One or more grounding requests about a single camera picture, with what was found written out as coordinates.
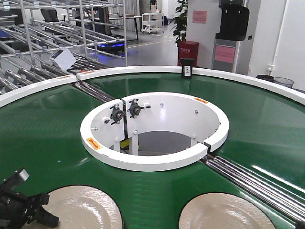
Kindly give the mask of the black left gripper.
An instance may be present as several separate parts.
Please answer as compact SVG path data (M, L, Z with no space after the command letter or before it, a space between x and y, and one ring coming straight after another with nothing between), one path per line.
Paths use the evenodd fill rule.
M0 227L20 229L24 224L37 222L48 228L59 224L59 217L49 213L42 206L49 203L49 195L40 193L25 196L12 191L14 183L6 181L0 185Z

